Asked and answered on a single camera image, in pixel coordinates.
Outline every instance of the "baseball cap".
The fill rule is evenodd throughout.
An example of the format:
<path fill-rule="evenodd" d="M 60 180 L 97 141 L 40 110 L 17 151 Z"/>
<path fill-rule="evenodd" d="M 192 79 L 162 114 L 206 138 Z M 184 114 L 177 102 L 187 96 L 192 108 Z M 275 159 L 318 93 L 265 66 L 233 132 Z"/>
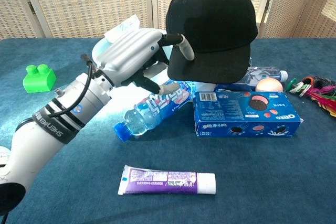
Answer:
<path fill-rule="evenodd" d="M 170 79 L 223 84 L 245 75 L 250 43 L 258 34 L 251 0 L 172 0 L 166 30 L 183 34 L 195 52 L 188 61 L 173 47 Z"/>

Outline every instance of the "plastic bottle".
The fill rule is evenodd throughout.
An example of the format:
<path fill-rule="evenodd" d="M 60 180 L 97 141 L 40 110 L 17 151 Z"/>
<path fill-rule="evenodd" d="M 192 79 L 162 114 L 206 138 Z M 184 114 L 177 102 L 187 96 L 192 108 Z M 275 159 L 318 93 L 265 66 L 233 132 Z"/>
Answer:
<path fill-rule="evenodd" d="M 213 91 L 215 84 L 193 83 L 189 81 L 168 80 L 164 85 L 178 83 L 180 88 L 167 95 L 150 94 L 124 115 L 124 120 L 114 126 L 119 139 L 127 141 L 132 135 L 140 136 L 158 126 L 164 119 L 171 116 L 188 101 L 193 99 L 198 90 Z"/>
<path fill-rule="evenodd" d="M 276 67 L 249 67 L 241 80 L 232 84 L 219 84 L 216 90 L 255 91 L 258 82 L 268 77 L 277 79 L 280 82 L 285 82 L 288 78 L 288 74 L 286 71 L 278 70 Z"/>

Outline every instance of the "blue cookie box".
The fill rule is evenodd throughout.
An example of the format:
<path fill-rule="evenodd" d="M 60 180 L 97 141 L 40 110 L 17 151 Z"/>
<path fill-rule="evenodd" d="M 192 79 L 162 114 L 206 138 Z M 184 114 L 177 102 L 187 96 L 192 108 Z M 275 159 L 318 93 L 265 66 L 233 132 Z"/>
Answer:
<path fill-rule="evenodd" d="M 282 92 L 197 92 L 194 114 L 196 135 L 208 137 L 291 137 L 303 122 Z"/>

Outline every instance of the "blue table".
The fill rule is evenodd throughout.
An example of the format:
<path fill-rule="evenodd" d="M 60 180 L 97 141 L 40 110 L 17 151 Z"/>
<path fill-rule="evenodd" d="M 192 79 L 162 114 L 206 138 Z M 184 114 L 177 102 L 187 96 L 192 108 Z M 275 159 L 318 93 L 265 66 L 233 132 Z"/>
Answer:
<path fill-rule="evenodd" d="M 46 63 L 55 70 L 55 88 L 64 86 L 87 71 L 79 56 L 97 41 L 0 41 L 0 145 L 10 148 L 17 124 L 54 97 L 25 92 L 25 67 Z M 336 39 L 257 39 L 251 54 L 254 66 L 276 66 L 290 79 L 336 79 Z M 121 143 L 112 127 L 133 94 L 116 92 L 40 172 L 7 223 L 335 223 L 336 120 L 308 98 L 289 95 L 304 119 L 293 138 L 198 138 L 187 104 Z M 217 194 L 118 196 L 125 164 L 215 173 Z"/>

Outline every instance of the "toothpaste tube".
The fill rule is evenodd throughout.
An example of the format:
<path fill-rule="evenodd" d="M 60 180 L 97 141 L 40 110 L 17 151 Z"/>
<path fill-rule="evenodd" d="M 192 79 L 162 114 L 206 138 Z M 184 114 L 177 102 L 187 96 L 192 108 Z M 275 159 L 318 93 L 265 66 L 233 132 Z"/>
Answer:
<path fill-rule="evenodd" d="M 125 165 L 118 194 L 216 194 L 216 178 L 214 173 L 169 172 Z"/>

